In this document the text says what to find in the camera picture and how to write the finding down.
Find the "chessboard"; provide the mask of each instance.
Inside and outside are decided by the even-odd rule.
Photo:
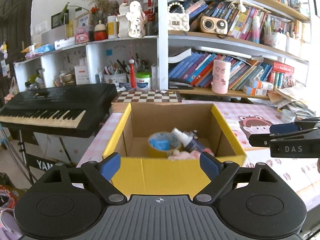
[[[122,112],[124,106],[118,103],[181,103],[182,98],[179,92],[168,91],[159,93],[155,91],[121,91],[112,101],[114,112]]]

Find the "white handbag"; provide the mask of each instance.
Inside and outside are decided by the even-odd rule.
[[[178,5],[182,9],[182,13],[170,13],[173,5]],[[173,2],[168,5],[168,30],[169,31],[189,31],[189,15],[185,13],[184,7],[179,2]]]

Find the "dark wooden door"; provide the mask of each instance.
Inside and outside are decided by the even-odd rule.
[[[6,63],[10,64],[11,76],[14,75],[13,62],[23,58],[22,41],[25,47],[31,44],[31,5],[32,0],[0,0],[0,45],[4,41],[7,43]],[[9,93],[10,82],[0,71],[0,105],[4,104],[3,97]]]

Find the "pink cup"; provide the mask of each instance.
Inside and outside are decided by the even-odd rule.
[[[226,62],[222,60],[213,61],[212,70],[212,91],[217,94],[228,93],[228,85],[230,78],[230,68],[231,62]]]

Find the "green lid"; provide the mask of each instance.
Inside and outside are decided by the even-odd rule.
[[[149,78],[149,77],[151,77],[151,73],[150,72],[138,72],[138,73],[136,73],[136,77],[137,78]]]

